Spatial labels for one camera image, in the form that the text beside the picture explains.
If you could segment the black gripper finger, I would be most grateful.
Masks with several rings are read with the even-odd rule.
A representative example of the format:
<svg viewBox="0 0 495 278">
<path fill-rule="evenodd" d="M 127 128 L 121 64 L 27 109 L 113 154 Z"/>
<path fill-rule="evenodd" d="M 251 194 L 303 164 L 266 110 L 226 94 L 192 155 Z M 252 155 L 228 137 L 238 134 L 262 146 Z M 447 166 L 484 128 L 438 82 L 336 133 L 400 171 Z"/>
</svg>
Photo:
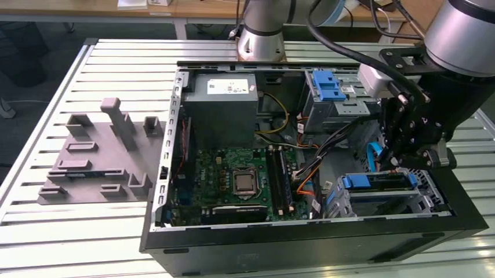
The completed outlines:
<svg viewBox="0 0 495 278">
<path fill-rule="evenodd" d="M 400 167 L 400 157 L 416 152 L 420 144 L 422 117 L 430 99 L 420 89 L 399 91 L 398 95 L 382 99 L 380 130 L 384 148 L 380 166 L 384 170 Z"/>
<path fill-rule="evenodd" d="M 426 145 L 416 152 L 403 155 L 400 167 L 419 170 L 455 169 L 458 161 L 446 141 L 439 141 L 435 145 Z"/>
</svg>

